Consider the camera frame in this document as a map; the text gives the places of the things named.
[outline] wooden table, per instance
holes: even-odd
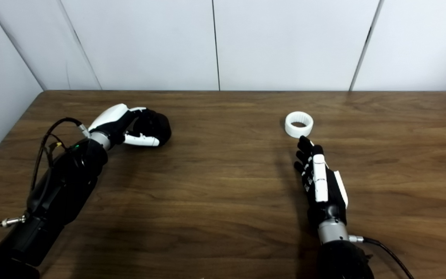
[[[20,215],[42,135],[123,102],[165,114],[161,148],[120,145],[42,278],[315,278],[319,246],[285,116],[306,111],[349,195],[350,233],[418,279],[446,278],[446,92],[47,91],[0,144],[0,220]],[[57,130],[72,144],[79,132]],[[0,228],[0,240],[8,230]],[[383,251],[377,279],[405,278]]]

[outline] cable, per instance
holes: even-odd
[[[388,249],[388,247],[383,245],[381,242],[379,242],[378,240],[369,238],[369,237],[364,237],[364,240],[362,242],[374,244],[374,245],[381,247],[386,253],[388,253],[398,263],[398,265],[400,265],[400,268],[402,268],[402,270],[405,272],[407,277],[409,277],[410,279],[414,279],[414,276],[412,276],[412,274],[409,272],[407,267],[405,267],[405,265],[402,263],[402,261],[400,261],[400,259],[397,256],[395,256],[395,253],[391,252],[391,250]]]
[[[63,141],[60,140],[60,138],[58,138],[55,134],[50,134],[50,136],[52,136],[53,138],[55,138],[56,141],[57,141],[58,143],[60,143],[61,146],[62,146],[65,150],[68,150],[68,148],[65,146],[65,144],[63,143]]]
[[[41,157],[42,157],[42,153],[44,151],[46,152],[46,157],[48,158],[49,168],[52,168],[52,166],[53,166],[53,160],[52,160],[51,156],[49,155],[48,151],[46,150],[45,146],[46,146],[46,142],[48,141],[48,138],[51,135],[51,133],[53,132],[53,130],[63,122],[72,122],[72,123],[76,124],[78,127],[82,126],[82,122],[80,122],[79,120],[76,120],[75,118],[71,118],[71,117],[62,118],[62,119],[58,120],[57,122],[55,122],[53,125],[51,125],[51,127],[48,129],[46,134],[44,134],[42,141],[41,141],[41,146],[39,147],[39,152],[37,154],[36,163],[34,165],[34,173],[32,175],[32,181],[30,182],[30,192],[32,192],[35,188],[35,184],[36,184],[36,180],[37,180],[37,172],[39,171],[39,164],[41,163]],[[58,141],[60,141],[62,143],[62,141],[57,136],[55,136],[54,134],[53,134],[53,136]]]

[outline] white ring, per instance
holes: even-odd
[[[302,123],[306,127],[296,127],[292,125],[294,122]],[[301,111],[294,111],[285,118],[285,132],[287,132],[287,134],[293,138],[308,136],[311,134],[313,124],[314,120],[309,114]]]

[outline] black fingertip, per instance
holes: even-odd
[[[311,141],[306,136],[300,136],[299,142],[310,143]]]
[[[324,154],[324,152],[322,151],[321,145],[313,146],[313,149],[312,149],[311,153],[313,154],[313,156],[316,155],[316,154]]]
[[[295,162],[295,163],[293,164],[293,167],[294,167],[300,174],[302,174],[303,171],[304,171],[304,165],[301,164],[300,162]]]

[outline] robotic arm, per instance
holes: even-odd
[[[400,265],[409,279],[414,279],[400,259],[381,242],[347,234],[347,192],[338,171],[331,171],[320,145],[308,138],[299,139],[295,169],[301,174],[307,193],[307,218],[317,229],[321,247],[317,255],[320,279],[374,279],[364,251],[352,244],[365,242],[378,245]]]
[[[133,130],[128,131],[136,118]],[[171,136],[166,116],[124,104],[104,111],[89,129],[78,121],[76,124],[86,138],[50,162],[32,187],[21,217],[1,222],[3,227],[14,225],[0,242],[1,279],[39,278],[34,267],[42,263],[64,226],[78,216],[108,161],[108,150],[121,143],[161,146]]]

